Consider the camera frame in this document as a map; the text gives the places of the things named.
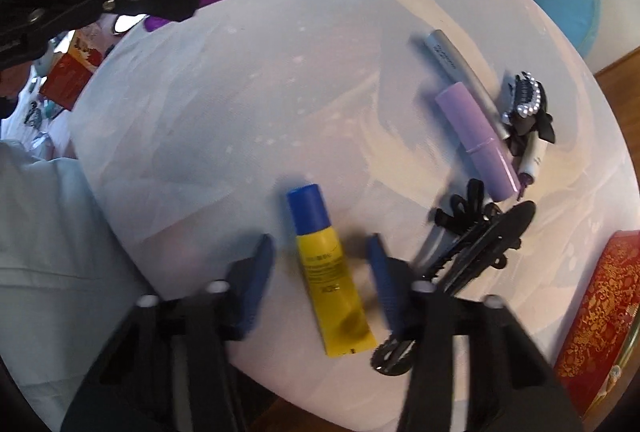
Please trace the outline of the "grey sleeve forearm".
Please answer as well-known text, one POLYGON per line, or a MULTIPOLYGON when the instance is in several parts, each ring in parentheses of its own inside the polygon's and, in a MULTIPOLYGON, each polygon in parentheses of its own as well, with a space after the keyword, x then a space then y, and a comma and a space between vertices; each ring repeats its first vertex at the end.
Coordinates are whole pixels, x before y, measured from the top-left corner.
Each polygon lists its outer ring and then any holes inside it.
POLYGON ((148 290, 79 163, 38 160, 2 143, 1 358, 50 430, 148 290))

